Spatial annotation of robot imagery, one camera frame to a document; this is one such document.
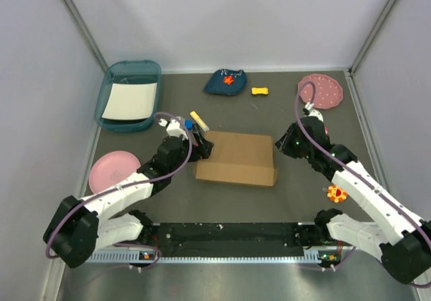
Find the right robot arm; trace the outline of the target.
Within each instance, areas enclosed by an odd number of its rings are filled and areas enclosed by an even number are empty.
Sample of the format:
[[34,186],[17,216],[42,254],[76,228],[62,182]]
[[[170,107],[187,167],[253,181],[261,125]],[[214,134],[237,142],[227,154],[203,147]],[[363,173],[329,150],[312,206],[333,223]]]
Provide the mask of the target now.
[[293,122],[275,146],[286,156],[304,158],[374,222],[359,222],[336,209],[321,211],[314,220],[320,243],[346,242],[380,261],[402,284],[430,270],[430,222],[392,197],[346,146],[331,143],[321,120],[306,116]]

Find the brown cardboard box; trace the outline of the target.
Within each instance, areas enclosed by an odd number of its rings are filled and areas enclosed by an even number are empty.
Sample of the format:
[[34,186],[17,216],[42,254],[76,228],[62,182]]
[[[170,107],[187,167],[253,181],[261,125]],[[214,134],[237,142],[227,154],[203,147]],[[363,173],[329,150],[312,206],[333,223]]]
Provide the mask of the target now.
[[208,131],[210,157],[198,161],[195,178],[210,182],[273,187],[277,180],[269,135]]

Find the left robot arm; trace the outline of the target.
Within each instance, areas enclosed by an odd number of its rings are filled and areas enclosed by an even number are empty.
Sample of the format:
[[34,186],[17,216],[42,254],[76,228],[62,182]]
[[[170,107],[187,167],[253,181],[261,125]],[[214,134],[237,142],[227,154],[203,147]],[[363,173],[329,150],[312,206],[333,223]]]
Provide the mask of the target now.
[[165,189],[186,163],[208,159],[213,147],[196,129],[190,135],[169,135],[151,160],[125,180],[81,199],[64,198],[42,237],[46,256],[76,268],[97,250],[131,241],[147,244],[153,235],[150,219],[124,210]]

